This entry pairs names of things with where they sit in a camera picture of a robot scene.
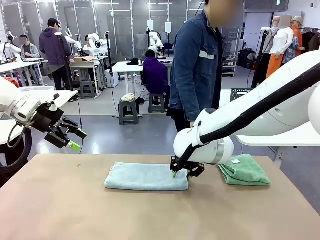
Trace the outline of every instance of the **folded towel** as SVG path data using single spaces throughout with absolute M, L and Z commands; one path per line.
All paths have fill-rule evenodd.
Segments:
M 136 100 L 136 96 L 133 93 L 128 93 L 121 98 L 122 102 L 132 103 L 134 100 Z
M 218 165 L 227 184 L 270 186 L 270 180 L 260 165 L 249 154 L 231 158 Z
M 104 182 L 107 189 L 140 191 L 184 191 L 189 188 L 187 171 L 175 178 L 170 164 L 138 164 L 116 162 Z

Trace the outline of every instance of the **baseball cap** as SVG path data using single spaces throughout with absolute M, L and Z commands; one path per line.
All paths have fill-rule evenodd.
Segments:
M 49 26 L 49 25 L 52 25 L 52 24 L 57 24 L 58 27 L 61 28 L 61 22 L 58 21 L 58 20 L 55 19 L 55 18 L 50 18 L 50 19 L 48 20 L 48 26 Z

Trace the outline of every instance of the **purple hoodie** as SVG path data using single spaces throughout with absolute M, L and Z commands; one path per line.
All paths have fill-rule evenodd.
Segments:
M 152 94 L 163 94 L 168 85 L 166 66 L 155 57 L 146 57 L 143 63 L 146 89 Z
M 39 38 L 39 49 L 48 58 L 49 65 L 51 66 L 63 66 L 64 65 L 64 52 L 61 48 L 58 36 L 55 35 L 58 31 L 52 27 L 48 27 L 44 30 Z M 67 40 L 63 36 L 63 47 L 67 57 L 71 56 L 71 50 L 67 43 Z

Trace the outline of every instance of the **blue denim jacket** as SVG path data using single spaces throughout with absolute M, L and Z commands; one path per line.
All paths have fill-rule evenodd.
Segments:
M 187 21 L 175 37 L 169 107 L 184 110 L 193 122 L 206 108 L 218 108 L 222 82 L 222 57 L 219 38 L 204 11 Z

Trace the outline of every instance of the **gray plastic stool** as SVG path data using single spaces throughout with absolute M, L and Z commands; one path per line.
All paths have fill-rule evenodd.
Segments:
M 154 106 L 153 101 L 154 97 L 159 97 L 160 98 L 160 106 Z M 149 98 L 149 110 L 148 112 L 151 113 L 165 113 L 165 96 L 163 94 L 153 94 L 150 93 L 150 98 Z
M 125 116 L 124 110 L 126 107 L 131 108 L 133 116 Z M 139 116 L 137 112 L 136 101 L 127 102 L 127 101 L 120 101 L 119 104 L 119 124 L 138 124 L 139 123 Z
M 81 99 L 85 99 L 88 97 L 93 99 L 95 96 L 96 96 L 96 94 L 95 94 L 94 86 L 92 85 L 91 80 L 80 81 L 80 97 L 81 97 Z

